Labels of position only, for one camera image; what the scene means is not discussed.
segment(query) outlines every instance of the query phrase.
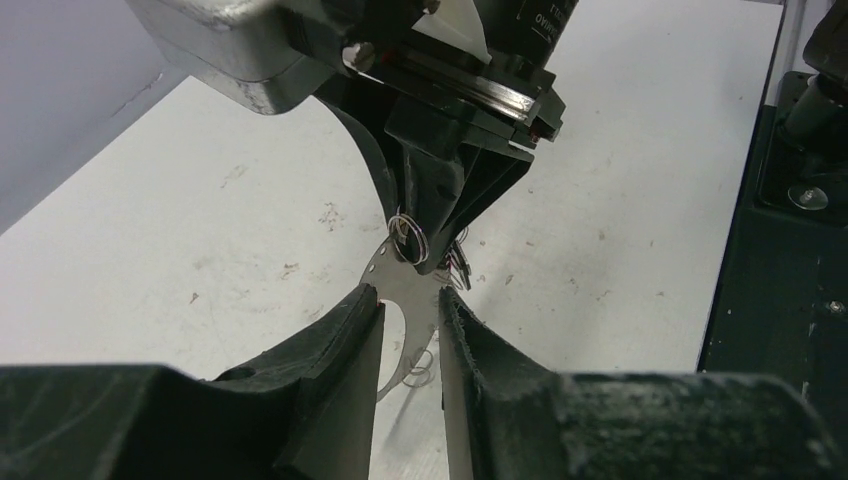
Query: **white table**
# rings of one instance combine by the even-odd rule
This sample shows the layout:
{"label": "white table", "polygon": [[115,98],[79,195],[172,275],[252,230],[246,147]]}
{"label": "white table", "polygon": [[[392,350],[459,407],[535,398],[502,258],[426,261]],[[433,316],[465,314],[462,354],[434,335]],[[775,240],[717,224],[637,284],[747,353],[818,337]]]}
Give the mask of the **white table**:
{"label": "white table", "polygon": [[[695,368],[780,14],[577,7],[549,64],[562,133],[466,243],[482,319],[555,369]],[[212,377],[319,318],[384,235],[326,109],[261,117],[188,80],[0,236],[0,362]],[[372,478],[446,478],[439,397],[379,404]]]}

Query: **wall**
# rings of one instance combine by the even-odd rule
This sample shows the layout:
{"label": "wall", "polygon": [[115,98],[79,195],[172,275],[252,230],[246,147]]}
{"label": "wall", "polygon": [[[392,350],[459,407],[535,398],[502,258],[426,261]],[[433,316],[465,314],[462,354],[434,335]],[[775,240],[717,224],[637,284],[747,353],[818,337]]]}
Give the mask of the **wall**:
{"label": "wall", "polygon": [[120,0],[0,2],[0,234],[182,78]]}

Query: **black metal base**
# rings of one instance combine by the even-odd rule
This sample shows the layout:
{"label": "black metal base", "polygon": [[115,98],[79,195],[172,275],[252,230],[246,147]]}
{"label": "black metal base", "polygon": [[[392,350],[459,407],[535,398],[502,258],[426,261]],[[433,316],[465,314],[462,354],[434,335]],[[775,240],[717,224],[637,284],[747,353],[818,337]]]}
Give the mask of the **black metal base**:
{"label": "black metal base", "polygon": [[[806,76],[792,72],[785,81],[792,101]],[[754,130],[699,370],[777,375],[845,450],[848,231],[826,211],[789,200],[792,159],[776,136],[783,112],[763,107]]]}

